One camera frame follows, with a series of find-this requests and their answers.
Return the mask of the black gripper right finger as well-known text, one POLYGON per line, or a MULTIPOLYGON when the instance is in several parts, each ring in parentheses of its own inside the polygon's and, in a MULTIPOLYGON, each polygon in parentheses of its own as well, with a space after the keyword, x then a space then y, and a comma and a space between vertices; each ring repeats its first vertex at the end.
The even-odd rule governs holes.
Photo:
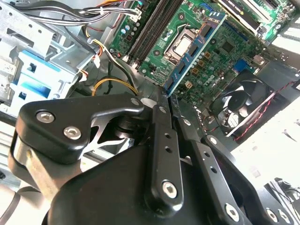
POLYGON ((206 193, 205 209, 212 225, 293 225, 284 206, 259 185, 252 174, 214 136, 199 138, 170 96, 173 124, 179 132, 180 155, 189 156, 206 193))

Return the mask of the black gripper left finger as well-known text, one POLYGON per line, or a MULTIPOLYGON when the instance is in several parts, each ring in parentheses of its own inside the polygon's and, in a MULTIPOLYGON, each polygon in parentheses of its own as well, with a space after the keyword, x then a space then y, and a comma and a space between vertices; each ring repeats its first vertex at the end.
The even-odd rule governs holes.
POLYGON ((177 212, 183 205, 183 186, 178 137, 172 129, 167 94, 161 90, 153 107, 144 105, 129 93, 66 98, 25 104, 16 120, 15 134, 9 157, 9 168, 21 180, 41 188, 41 178, 29 169, 29 150, 50 161, 54 180, 61 188, 82 174, 74 166, 84 153, 100 144, 134 134, 135 147, 148 149, 144 199, 154 212, 177 212), (130 126, 140 126, 134 133, 130 126))

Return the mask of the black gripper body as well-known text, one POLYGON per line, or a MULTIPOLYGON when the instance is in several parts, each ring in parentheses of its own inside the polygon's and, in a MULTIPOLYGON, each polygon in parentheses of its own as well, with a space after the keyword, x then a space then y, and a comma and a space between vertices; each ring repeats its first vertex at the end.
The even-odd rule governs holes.
POLYGON ((50 225, 218 225, 194 167, 181 162, 184 204, 161 218, 144 199, 148 149, 131 148, 69 180, 48 211, 50 225))

